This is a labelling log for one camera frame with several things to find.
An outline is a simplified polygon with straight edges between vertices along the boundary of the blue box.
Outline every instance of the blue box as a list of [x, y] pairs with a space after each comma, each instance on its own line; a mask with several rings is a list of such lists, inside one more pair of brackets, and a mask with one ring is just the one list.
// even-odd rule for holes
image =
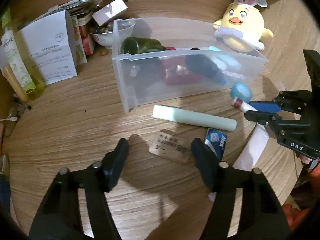
[[211, 150], [219, 161], [222, 160], [224, 149], [226, 147], [227, 135], [213, 128], [208, 128], [204, 138], [204, 145]]

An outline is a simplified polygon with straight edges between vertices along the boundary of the transparent plastic container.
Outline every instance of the transparent plastic container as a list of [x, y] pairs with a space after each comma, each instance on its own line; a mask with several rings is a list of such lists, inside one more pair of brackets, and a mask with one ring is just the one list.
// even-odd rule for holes
[[[134, 26], [121, 31], [127, 21]], [[232, 50], [214, 32], [211, 23], [188, 19], [115, 20], [112, 63], [125, 113], [144, 104], [228, 89], [236, 82], [250, 85], [268, 60], [255, 49]], [[176, 50], [120, 54], [128, 36], [157, 39]], [[209, 50], [211, 46], [221, 51]]]

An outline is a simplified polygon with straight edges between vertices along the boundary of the bowl of nuts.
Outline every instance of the bowl of nuts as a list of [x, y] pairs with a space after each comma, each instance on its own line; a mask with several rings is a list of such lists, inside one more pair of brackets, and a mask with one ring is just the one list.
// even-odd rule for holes
[[[119, 28], [119, 36], [120, 36], [120, 43], [127, 38], [130, 37], [133, 31], [133, 27], [135, 25], [135, 20], [130, 19], [129, 21], [123, 23], [121, 29]], [[112, 49], [112, 41], [113, 41], [113, 22], [108, 23], [107, 27], [102, 27], [95, 29], [94, 32], [91, 33], [94, 40], [106, 47], [107, 49]]]

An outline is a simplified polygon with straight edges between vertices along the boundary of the bottle label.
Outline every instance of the bottle label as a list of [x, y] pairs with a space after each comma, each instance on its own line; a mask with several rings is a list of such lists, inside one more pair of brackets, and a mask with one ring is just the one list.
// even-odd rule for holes
[[16, 41], [14, 39], [13, 31], [7, 31], [1, 38], [5, 54], [8, 58], [10, 67], [16, 76], [23, 91], [28, 94], [32, 92], [36, 86], [32, 81], [26, 66], [24, 65], [20, 56]]

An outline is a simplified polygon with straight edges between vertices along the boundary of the white bowl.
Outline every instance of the white bowl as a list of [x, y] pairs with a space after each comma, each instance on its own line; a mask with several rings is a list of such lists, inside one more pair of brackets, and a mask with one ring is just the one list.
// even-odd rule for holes
[[[131, 25], [130, 27], [125, 28], [123, 30], [119, 30], [120, 43], [122, 43], [122, 41], [124, 41], [125, 38], [130, 37], [133, 32], [135, 20], [130, 20], [128, 21], [128, 23]], [[99, 34], [91, 33], [91, 35], [98, 44], [106, 47], [107, 49], [112, 49], [113, 32]]]

